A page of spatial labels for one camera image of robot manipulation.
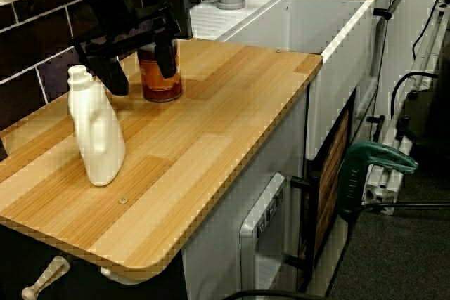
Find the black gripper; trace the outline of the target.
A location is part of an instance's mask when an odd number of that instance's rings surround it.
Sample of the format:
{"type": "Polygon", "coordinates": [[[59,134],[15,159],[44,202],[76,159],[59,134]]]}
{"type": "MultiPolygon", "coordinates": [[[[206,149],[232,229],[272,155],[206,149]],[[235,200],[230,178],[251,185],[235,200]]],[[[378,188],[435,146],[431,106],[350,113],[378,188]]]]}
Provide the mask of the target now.
{"type": "Polygon", "coordinates": [[[165,79],[176,73],[172,40],[180,33],[172,5],[136,8],[131,0],[86,0],[98,25],[71,38],[80,63],[91,70],[115,96],[129,93],[129,83],[115,56],[130,54],[150,43],[155,44],[155,58],[165,79]]]}

